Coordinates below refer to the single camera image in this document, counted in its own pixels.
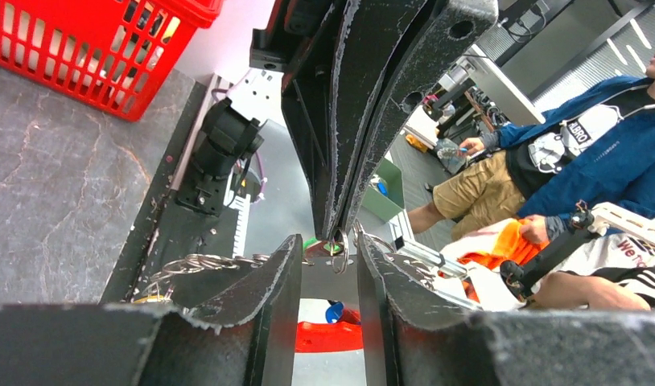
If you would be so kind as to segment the red plastic basket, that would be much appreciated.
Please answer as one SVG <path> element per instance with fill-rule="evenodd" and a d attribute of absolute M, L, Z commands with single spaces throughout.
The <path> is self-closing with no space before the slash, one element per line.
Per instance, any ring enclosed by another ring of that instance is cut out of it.
<path fill-rule="evenodd" d="M 0 1 L 0 67 L 137 121 L 223 3 Z"/>

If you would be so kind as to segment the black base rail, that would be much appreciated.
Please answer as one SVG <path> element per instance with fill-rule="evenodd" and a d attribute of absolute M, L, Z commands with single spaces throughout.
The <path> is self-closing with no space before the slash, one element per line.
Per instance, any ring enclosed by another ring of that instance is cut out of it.
<path fill-rule="evenodd" d="M 170 177 L 176 166 L 162 161 L 156 181 L 134 221 L 120 256 L 109 276 L 100 304 L 132 302 L 154 297 L 167 290 L 165 284 L 155 288 L 153 276 L 165 264 L 190 253 L 233 255 L 233 237 L 237 214 L 230 208 L 236 196 L 226 192 L 224 210 L 219 217 L 196 213 L 176 203 L 177 192 L 170 189 Z"/>

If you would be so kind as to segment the man in blue jacket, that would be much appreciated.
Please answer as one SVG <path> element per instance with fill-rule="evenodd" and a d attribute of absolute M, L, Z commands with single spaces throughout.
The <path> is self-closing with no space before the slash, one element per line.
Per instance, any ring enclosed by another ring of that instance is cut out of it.
<path fill-rule="evenodd" d="M 454 220 L 458 240 L 508 218 L 524 238 L 554 240 L 577 203 L 614 203 L 655 218 L 655 54 L 641 78 L 615 76 L 545 112 L 537 125 L 509 124 L 460 144 L 490 157 L 436 186 L 408 213 L 419 234 Z"/>

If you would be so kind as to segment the blue key tag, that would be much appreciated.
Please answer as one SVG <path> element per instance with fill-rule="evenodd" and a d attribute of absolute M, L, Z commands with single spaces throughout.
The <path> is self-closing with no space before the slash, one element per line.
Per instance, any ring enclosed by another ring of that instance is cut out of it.
<path fill-rule="evenodd" d="M 344 320 L 344 304 L 338 301 L 327 301 L 329 306 L 325 311 L 327 323 L 335 324 Z"/>

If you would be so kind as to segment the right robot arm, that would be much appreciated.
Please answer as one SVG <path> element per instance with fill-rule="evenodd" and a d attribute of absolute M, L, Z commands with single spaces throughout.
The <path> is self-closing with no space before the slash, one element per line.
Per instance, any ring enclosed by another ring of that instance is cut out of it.
<path fill-rule="evenodd" d="M 220 214 L 234 164 L 262 144 L 253 84 L 280 72 L 315 235 L 345 235 L 410 115 L 498 16 L 495 1 L 277 1 L 267 27 L 253 31 L 246 78 L 204 115 L 178 204 Z"/>

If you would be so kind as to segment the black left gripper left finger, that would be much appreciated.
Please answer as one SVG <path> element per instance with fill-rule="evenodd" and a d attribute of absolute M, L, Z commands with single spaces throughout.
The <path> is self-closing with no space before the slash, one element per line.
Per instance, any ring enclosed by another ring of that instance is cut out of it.
<path fill-rule="evenodd" d="M 0 385 L 288 385 L 303 240 L 189 313 L 166 304 L 0 306 Z"/>

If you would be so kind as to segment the red grey key organizer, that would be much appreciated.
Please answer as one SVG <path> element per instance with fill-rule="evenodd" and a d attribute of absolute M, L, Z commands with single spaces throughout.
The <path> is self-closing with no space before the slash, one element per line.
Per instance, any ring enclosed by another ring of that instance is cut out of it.
<path fill-rule="evenodd" d="M 203 304 L 195 315 L 185 306 L 179 306 L 177 316 L 167 322 L 167 332 L 183 343 L 192 344 L 199 353 L 211 349 L 221 354 L 253 357 L 273 345 L 270 327 L 272 312 L 276 310 L 280 313 L 281 336 L 277 345 L 289 355 L 361 349 L 360 314 L 353 307 L 355 302 L 344 295 L 319 293 L 312 296 L 324 310 L 329 306 L 328 300 L 342 302 L 342 322 L 330 324 L 325 317 L 319 323 L 294 321 L 299 306 L 299 264 L 303 263 L 299 241 L 295 237 L 281 248 L 266 271 L 270 275 L 267 284 L 261 282 L 262 266 L 269 259 L 266 255 L 244 258 L 190 253 L 165 264 L 162 272 L 153 276 L 156 289 L 162 283 L 167 286 L 164 293 L 132 302 L 170 303 L 174 277 L 241 269 L 242 278 L 235 280 L 218 298 Z"/>

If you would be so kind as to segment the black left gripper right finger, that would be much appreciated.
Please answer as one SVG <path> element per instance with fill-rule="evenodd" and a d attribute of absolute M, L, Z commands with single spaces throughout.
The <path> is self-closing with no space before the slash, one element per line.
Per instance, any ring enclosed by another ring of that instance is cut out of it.
<path fill-rule="evenodd" d="M 369 385 L 655 385 L 655 312 L 470 313 L 356 244 Z"/>

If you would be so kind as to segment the green key tag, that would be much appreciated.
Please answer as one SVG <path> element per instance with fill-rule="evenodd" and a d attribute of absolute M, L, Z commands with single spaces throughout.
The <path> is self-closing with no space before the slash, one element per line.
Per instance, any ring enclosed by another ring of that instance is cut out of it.
<path fill-rule="evenodd" d="M 303 250 L 306 251 L 309 248 L 313 248 L 317 244 L 320 244 L 321 240 L 316 239 L 315 237 L 312 237 L 306 241 L 303 242 Z"/>

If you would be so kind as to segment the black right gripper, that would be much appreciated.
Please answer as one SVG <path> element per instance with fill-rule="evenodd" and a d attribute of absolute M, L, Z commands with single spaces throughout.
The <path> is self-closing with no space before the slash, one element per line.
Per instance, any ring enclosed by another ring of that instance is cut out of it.
<path fill-rule="evenodd" d="M 310 187 L 315 235 L 348 230 L 424 96 L 498 19 L 495 1 L 276 0 L 251 68 L 287 71 L 282 112 Z"/>

